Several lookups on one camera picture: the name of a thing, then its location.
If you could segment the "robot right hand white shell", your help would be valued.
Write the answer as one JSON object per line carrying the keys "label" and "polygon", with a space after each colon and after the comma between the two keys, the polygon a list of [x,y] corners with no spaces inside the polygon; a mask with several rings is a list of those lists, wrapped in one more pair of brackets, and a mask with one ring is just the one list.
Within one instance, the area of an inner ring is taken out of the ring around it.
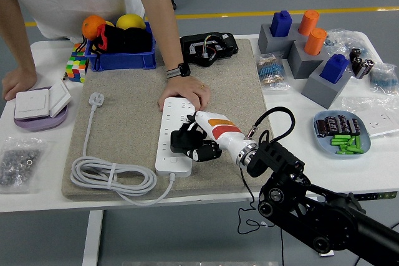
{"label": "robot right hand white shell", "polygon": [[246,137],[226,116],[197,111],[170,137],[170,149],[197,162],[218,159],[227,150],[233,162],[244,165],[245,157],[256,151],[256,142]]}

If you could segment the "person's right hand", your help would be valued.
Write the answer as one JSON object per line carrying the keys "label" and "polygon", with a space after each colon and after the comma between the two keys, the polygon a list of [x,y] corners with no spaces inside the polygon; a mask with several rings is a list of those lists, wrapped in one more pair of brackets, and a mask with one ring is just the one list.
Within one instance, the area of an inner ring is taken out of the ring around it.
{"label": "person's right hand", "polygon": [[2,97],[6,101],[16,98],[17,93],[25,92],[32,88],[37,82],[35,68],[24,69],[18,67],[10,71],[2,79]]}

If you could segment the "person's left hand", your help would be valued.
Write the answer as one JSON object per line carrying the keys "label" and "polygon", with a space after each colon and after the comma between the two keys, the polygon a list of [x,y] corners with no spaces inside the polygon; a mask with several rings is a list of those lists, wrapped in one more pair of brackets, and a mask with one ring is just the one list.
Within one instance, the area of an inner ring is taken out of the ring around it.
{"label": "person's left hand", "polygon": [[195,77],[174,77],[167,80],[158,99],[158,108],[162,112],[166,98],[183,97],[191,102],[195,110],[204,110],[211,99],[210,88]]}

